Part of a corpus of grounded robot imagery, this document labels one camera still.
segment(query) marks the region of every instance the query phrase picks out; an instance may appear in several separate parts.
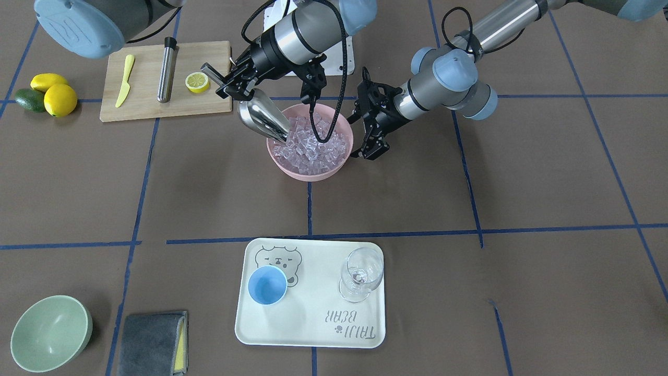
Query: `stainless steel tube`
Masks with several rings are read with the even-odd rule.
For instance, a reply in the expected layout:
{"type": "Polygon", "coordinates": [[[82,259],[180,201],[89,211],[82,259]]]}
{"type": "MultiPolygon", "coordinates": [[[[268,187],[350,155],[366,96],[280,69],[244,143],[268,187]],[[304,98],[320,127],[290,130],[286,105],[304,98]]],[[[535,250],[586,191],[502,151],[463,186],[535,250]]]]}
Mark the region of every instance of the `stainless steel tube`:
{"type": "Polygon", "coordinates": [[[158,102],[167,103],[172,97],[174,83],[174,68],[176,67],[176,39],[165,38],[165,51],[162,56],[162,71],[158,85],[158,102]]]}
{"type": "MultiPolygon", "coordinates": [[[[507,0],[474,23],[473,34],[484,51],[493,50],[536,21],[539,15],[540,10],[535,0],[507,0]]],[[[459,35],[452,40],[452,44],[461,49],[466,48],[466,42],[466,39],[459,35]]]]}

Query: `green bowl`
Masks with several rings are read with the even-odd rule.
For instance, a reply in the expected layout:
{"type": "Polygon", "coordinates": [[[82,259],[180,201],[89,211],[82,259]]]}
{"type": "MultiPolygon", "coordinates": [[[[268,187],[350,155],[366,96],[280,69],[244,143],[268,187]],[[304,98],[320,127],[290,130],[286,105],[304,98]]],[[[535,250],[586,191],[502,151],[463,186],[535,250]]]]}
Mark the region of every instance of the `green bowl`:
{"type": "Polygon", "coordinates": [[[11,356],[26,371],[52,371],[83,351],[92,329],[90,312],[81,302],[50,296],[21,315],[11,333],[11,356]]]}

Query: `gray towel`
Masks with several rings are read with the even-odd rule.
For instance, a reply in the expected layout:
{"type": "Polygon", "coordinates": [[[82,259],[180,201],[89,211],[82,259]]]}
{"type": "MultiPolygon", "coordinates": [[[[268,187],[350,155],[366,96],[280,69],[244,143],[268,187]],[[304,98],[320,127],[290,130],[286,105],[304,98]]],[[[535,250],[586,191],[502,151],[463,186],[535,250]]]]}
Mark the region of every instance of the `gray towel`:
{"type": "Polygon", "coordinates": [[[186,311],[133,314],[125,319],[118,376],[173,376],[180,323],[184,338],[186,311]]]}

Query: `bear cartoon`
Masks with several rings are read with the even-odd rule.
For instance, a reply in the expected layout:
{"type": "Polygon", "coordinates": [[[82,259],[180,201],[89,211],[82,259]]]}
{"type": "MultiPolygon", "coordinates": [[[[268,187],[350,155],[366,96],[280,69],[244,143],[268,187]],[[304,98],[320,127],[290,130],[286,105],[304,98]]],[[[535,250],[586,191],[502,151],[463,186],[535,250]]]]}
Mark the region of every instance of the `bear cartoon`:
{"type": "Polygon", "coordinates": [[[271,249],[262,249],[255,254],[255,264],[257,267],[265,265],[273,265],[280,268],[288,279],[288,287],[297,284],[299,277],[297,276],[297,269],[301,264],[301,254],[294,250],[289,250],[286,247],[272,247],[271,249]]]}

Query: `lemon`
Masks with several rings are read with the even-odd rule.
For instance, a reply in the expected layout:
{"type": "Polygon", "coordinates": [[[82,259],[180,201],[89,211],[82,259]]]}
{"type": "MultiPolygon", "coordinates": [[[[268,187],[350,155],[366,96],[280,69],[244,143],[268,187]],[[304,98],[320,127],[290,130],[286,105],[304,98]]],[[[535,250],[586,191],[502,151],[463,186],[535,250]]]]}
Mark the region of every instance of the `lemon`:
{"type": "Polygon", "coordinates": [[[30,87],[34,90],[46,93],[50,87],[55,84],[65,84],[68,85],[67,80],[55,73],[42,73],[33,77],[33,80],[30,81],[30,87]]]}
{"type": "Polygon", "coordinates": [[[203,93],[209,86],[208,76],[202,72],[191,73],[186,77],[186,87],[193,93],[203,93]]]}
{"type": "Polygon", "coordinates": [[[65,84],[55,84],[44,94],[44,108],[57,118],[67,116],[77,106],[77,93],[65,84]]]}

